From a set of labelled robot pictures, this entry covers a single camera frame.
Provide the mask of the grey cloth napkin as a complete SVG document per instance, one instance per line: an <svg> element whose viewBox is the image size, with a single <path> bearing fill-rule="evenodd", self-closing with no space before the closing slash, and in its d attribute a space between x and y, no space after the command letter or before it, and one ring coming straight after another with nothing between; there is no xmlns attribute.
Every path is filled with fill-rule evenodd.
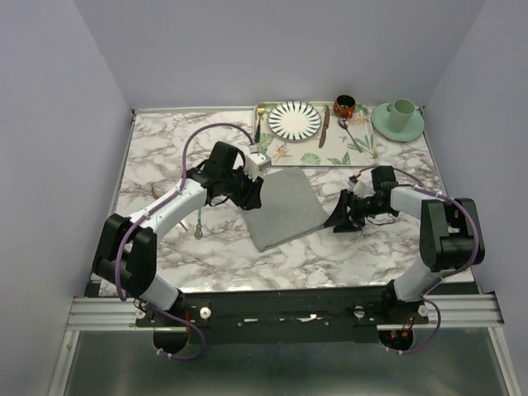
<svg viewBox="0 0 528 396"><path fill-rule="evenodd" d="M265 176L261 201L261 208L242 212L259 252L315 232L328 218L309 179L299 167Z"/></svg>

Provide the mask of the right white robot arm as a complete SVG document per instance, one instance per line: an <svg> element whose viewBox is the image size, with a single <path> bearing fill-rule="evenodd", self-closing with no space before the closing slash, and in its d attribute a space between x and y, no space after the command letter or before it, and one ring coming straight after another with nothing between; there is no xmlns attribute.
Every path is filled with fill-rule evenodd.
<svg viewBox="0 0 528 396"><path fill-rule="evenodd" d="M368 169L374 194L360 197L342 190L323 226L334 233L348 233L361 231L377 215L405 213L419 220L419 258L385 286L381 301L375 304L385 321L398 323L444 279L481 263L485 246L473 200L400 184L391 166Z"/></svg>

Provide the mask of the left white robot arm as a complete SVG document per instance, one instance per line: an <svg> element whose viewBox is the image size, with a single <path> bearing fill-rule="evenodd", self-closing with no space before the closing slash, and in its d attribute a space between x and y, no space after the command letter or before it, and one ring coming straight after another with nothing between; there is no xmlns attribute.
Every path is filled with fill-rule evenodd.
<svg viewBox="0 0 528 396"><path fill-rule="evenodd" d="M183 314L182 292L157 273L158 243L217 197L241 210L261 208L261 173L270 164L263 153L245 154L231 144L216 143L206 160L185 171L177 185L152 204L128 216L107 218L92 273L113 284L120 294L155 306L154 315L162 324L177 324Z"/></svg>

